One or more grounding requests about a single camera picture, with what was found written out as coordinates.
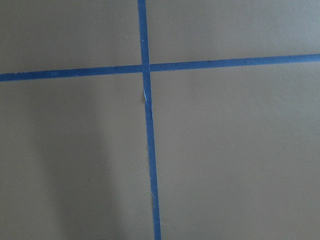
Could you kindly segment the brown paper table cover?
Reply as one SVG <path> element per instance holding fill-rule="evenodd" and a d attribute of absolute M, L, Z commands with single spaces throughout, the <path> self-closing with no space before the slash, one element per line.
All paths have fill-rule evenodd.
<path fill-rule="evenodd" d="M 317 240 L 317 0 L 3 0 L 3 240 Z"/>

